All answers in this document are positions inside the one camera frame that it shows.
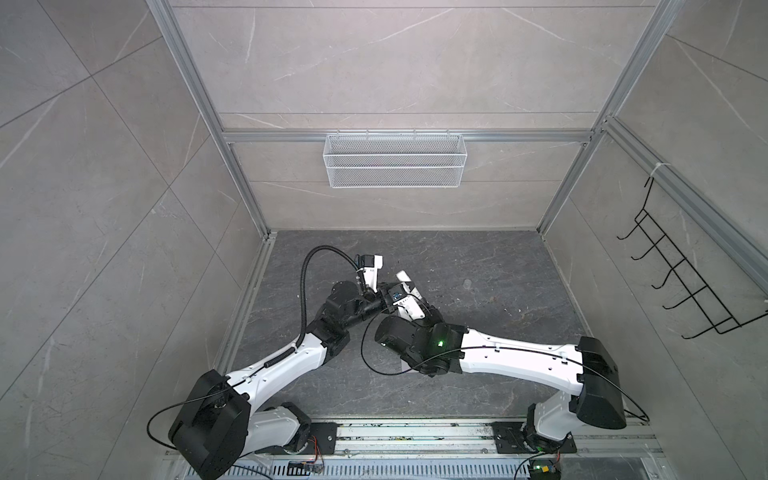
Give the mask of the white glue stick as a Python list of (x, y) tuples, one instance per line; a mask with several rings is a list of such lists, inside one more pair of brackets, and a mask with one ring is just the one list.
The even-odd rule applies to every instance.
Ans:
[(399, 271), (396, 274), (396, 277), (398, 281), (403, 285), (403, 288), (408, 294), (414, 295), (419, 299), (423, 298), (423, 296), (421, 295), (421, 292), (418, 290), (415, 283), (411, 280), (410, 276), (404, 270)]

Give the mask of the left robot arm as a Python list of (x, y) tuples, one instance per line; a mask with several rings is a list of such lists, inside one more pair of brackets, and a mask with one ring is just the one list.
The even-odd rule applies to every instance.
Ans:
[(398, 301), (412, 291), (410, 281), (382, 283), (365, 294), (353, 282), (336, 283), (299, 346), (288, 344), (226, 375), (217, 370), (201, 375), (171, 424), (170, 442), (202, 479), (221, 477), (251, 452), (303, 447), (311, 424), (308, 416), (290, 403), (267, 411), (261, 406), (337, 356), (349, 343), (352, 327), (397, 311)]

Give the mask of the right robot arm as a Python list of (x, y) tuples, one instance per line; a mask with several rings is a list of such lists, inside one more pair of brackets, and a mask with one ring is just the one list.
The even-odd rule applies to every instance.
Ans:
[(528, 407), (521, 427), (523, 447), (553, 453), (581, 426), (622, 430), (627, 426), (618, 367), (603, 343), (583, 336), (576, 344), (535, 344), (494, 337), (438, 314), (412, 320), (389, 315), (374, 339), (430, 377), (447, 373), (494, 374), (554, 388)]

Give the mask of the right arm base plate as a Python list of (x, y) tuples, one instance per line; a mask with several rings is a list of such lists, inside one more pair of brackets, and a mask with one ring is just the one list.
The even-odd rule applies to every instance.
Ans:
[(571, 434), (562, 440), (551, 440), (540, 436), (533, 427), (524, 422), (493, 422), (493, 439), (499, 454), (572, 454), (577, 447)]

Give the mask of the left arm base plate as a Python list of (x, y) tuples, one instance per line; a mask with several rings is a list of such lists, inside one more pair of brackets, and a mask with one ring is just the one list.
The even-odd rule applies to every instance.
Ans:
[(336, 449), (339, 425), (333, 422), (303, 424), (299, 427), (290, 451), (303, 455), (332, 455)]

